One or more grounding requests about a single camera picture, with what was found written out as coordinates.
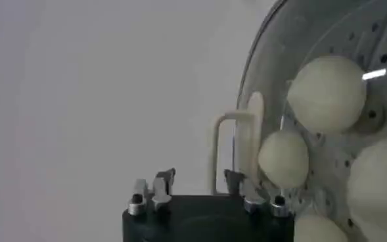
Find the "metal clamp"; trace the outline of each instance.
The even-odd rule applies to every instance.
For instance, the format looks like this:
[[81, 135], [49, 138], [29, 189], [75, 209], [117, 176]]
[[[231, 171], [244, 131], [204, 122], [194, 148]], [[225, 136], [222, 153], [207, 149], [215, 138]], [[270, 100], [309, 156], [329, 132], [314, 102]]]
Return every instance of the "metal clamp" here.
[[245, 179], [242, 183], [242, 190], [244, 194], [244, 209], [249, 214], [260, 210], [262, 205], [265, 203], [265, 199], [260, 197], [256, 192], [252, 181], [250, 181], [248, 178]]
[[148, 183], [145, 179], [138, 179], [133, 188], [133, 194], [127, 206], [127, 212], [132, 216], [138, 216], [147, 210]]
[[154, 210], [158, 211], [163, 206], [166, 206], [171, 201], [171, 196], [167, 194], [167, 185], [164, 178], [155, 178], [154, 180]]

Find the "tray hole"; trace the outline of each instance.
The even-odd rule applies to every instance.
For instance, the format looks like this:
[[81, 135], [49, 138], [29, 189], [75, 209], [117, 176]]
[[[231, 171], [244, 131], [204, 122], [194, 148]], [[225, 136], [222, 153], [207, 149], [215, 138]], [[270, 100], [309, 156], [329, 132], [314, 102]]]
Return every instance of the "tray hole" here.
[[374, 110], [370, 110], [369, 111], [369, 118], [373, 119], [373, 118], [376, 118], [376, 117], [377, 117], [377, 112], [374, 111]]
[[383, 64], [386, 64], [386, 63], [387, 63], [387, 54], [383, 54], [383, 55], [380, 57], [380, 62], [383, 63]]
[[348, 227], [353, 228], [353, 221], [351, 218], [348, 218], [347, 224], [348, 224]]
[[355, 34], [351, 32], [350, 35], [348, 36], [348, 39], [353, 40], [354, 38], [355, 38]]
[[371, 25], [371, 31], [374, 33], [378, 30], [378, 24], [377, 23], [373, 23], [373, 25]]

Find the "silver bolt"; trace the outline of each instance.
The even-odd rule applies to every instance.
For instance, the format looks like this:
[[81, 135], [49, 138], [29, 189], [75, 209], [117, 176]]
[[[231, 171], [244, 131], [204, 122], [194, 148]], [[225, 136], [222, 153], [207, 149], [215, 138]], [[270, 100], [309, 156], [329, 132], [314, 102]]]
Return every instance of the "silver bolt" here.
[[282, 196], [276, 196], [271, 203], [271, 213], [277, 218], [286, 218], [289, 216], [290, 211], [285, 204], [285, 198]]

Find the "white dough ball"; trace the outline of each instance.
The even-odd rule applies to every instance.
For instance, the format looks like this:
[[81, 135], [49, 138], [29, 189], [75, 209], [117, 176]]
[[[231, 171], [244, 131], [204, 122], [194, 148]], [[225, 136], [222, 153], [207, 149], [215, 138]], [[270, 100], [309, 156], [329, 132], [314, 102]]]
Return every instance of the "white dough ball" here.
[[347, 242], [346, 234], [331, 220], [318, 215], [299, 217], [294, 227], [294, 242]]
[[296, 76], [287, 100], [296, 118], [313, 133], [340, 133], [360, 117], [366, 99], [364, 71], [344, 57], [321, 57]]
[[387, 139], [365, 148], [352, 164], [348, 206], [367, 237], [387, 234]]
[[299, 187], [306, 181], [309, 170], [307, 145], [297, 133], [275, 132], [262, 145], [259, 165], [278, 187]]

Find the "metal steamer tray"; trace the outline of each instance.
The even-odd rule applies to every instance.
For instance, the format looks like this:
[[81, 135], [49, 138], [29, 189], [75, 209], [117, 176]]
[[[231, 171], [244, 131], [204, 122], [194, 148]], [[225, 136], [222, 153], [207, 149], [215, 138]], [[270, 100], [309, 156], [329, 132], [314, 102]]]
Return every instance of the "metal steamer tray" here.
[[[309, 61], [325, 56], [347, 57], [366, 72], [387, 71], [387, 0], [289, 0], [275, 4], [263, 22], [242, 77], [237, 108], [245, 109], [251, 94], [265, 99], [262, 141], [281, 128], [305, 139], [310, 158], [305, 185], [282, 191], [295, 211], [313, 206], [349, 236], [366, 241], [346, 204], [350, 166], [362, 148], [387, 137], [387, 75], [367, 81], [367, 103], [360, 120], [346, 133], [309, 133], [286, 103], [290, 81]], [[239, 134], [234, 142], [233, 169]]]

